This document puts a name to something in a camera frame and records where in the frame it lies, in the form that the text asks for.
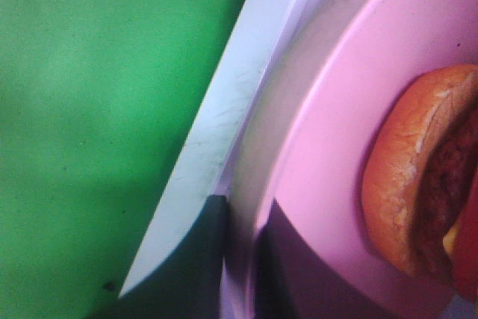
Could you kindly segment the pink round plate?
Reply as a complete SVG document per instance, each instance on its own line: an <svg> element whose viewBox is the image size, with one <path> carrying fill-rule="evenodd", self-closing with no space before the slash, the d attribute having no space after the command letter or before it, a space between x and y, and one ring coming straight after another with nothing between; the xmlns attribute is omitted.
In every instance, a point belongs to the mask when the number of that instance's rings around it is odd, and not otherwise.
<svg viewBox="0 0 478 319"><path fill-rule="evenodd" d="M298 318L437 318L452 291L376 254L361 178L378 128L408 85L477 61L477 0L323 0L294 78L318 64L340 21L345 29L306 94L273 192L268 231L285 290Z"/></svg>

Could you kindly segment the burger with bun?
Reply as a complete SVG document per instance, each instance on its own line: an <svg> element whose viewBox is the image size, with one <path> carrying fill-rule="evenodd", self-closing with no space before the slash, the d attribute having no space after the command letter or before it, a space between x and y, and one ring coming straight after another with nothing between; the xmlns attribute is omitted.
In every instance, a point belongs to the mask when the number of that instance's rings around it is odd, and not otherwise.
<svg viewBox="0 0 478 319"><path fill-rule="evenodd" d="M379 130L361 204L369 238L398 270L477 300L477 66L418 77Z"/></svg>

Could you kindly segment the white microwave oven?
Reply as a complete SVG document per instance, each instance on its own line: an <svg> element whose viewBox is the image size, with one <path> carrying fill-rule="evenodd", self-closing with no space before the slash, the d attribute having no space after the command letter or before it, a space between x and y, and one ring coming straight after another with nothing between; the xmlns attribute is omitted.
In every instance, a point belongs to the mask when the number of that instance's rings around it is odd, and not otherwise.
<svg viewBox="0 0 478 319"><path fill-rule="evenodd" d="M240 136L264 77L321 0L245 0L121 294L185 239L212 194L229 189Z"/></svg>

